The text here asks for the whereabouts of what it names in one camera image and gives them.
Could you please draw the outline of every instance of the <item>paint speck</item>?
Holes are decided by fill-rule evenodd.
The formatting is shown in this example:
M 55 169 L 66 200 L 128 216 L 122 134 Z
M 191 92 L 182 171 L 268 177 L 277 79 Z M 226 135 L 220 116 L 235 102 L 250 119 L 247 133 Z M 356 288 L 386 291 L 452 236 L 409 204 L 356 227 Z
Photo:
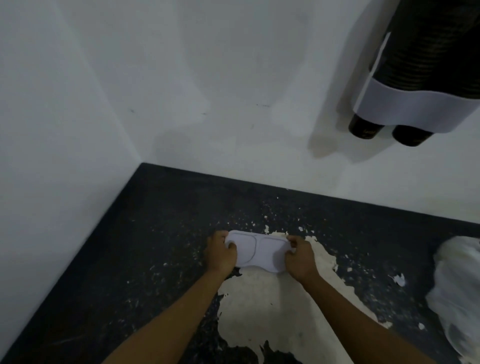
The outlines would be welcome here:
M 396 275 L 395 277 L 391 277 L 389 276 L 391 279 L 393 279 L 393 282 L 395 282 L 396 284 L 398 284 L 400 287 L 404 287 L 407 282 L 405 281 L 405 276 L 403 275 L 403 273 L 401 275 Z

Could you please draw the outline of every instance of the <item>white plastic tray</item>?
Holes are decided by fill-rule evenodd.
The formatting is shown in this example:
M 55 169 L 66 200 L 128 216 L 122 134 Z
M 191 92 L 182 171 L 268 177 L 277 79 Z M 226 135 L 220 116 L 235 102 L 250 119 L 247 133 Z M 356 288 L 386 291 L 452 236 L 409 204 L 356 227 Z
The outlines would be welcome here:
M 225 238 L 225 245 L 237 246 L 237 267 L 257 266 L 272 273 L 285 270 L 285 252 L 294 250 L 286 238 L 232 230 Z

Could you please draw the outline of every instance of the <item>white plastic bag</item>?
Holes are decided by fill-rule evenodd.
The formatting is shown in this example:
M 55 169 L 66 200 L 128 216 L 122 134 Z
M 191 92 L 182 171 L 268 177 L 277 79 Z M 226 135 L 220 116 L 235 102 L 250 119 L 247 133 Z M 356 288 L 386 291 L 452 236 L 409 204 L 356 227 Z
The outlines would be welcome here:
M 434 258 L 435 287 L 427 294 L 428 306 L 455 350 L 480 363 L 480 241 L 456 236 Z

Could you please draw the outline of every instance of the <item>black floor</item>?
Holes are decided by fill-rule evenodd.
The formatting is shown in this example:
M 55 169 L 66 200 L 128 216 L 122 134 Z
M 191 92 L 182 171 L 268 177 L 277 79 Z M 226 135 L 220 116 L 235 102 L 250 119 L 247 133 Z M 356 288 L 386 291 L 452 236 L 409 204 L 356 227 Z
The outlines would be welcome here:
M 200 277 L 208 234 L 263 232 L 265 224 L 314 230 L 337 257 L 338 275 L 380 321 L 393 322 L 391 330 L 438 363 L 458 363 L 424 296 L 438 245 L 480 236 L 480 225 L 151 164 L 135 172 L 2 363 L 101 363 Z M 399 273 L 403 288 L 389 277 Z M 256 362 L 250 349 L 228 348 L 218 335 L 220 300 L 183 363 Z M 282 353 L 265 357 L 292 362 Z

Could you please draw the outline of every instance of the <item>white wall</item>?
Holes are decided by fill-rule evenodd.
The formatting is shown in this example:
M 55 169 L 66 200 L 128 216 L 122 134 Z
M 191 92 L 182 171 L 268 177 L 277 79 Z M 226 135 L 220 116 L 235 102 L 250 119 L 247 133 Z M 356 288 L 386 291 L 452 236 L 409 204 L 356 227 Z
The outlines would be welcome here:
M 0 358 L 140 158 L 60 13 L 0 3 Z
M 57 3 L 145 160 L 480 222 L 480 112 L 417 148 L 347 132 L 398 0 Z

